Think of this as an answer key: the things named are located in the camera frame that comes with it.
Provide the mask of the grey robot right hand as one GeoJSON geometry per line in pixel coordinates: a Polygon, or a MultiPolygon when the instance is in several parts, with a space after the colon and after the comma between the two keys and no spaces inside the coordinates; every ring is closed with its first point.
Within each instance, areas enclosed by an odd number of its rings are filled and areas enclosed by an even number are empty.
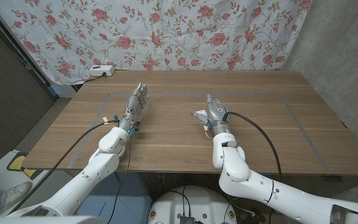
{"type": "Polygon", "coordinates": [[[229,111],[218,99],[212,99],[207,94],[207,109],[205,113],[202,110],[192,111],[191,115],[195,117],[202,125],[211,129],[213,136],[221,133],[230,132],[227,121],[223,121],[224,115],[229,111]]]}

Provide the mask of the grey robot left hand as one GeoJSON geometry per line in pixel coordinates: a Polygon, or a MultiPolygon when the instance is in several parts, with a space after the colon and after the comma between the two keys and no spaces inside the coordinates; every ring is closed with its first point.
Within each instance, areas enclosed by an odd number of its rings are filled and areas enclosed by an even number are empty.
{"type": "Polygon", "coordinates": [[[133,125],[138,122],[143,109],[149,100],[148,87],[146,84],[139,83],[133,94],[129,97],[127,106],[124,110],[122,119],[118,127],[125,131],[130,130],[133,125]]]}

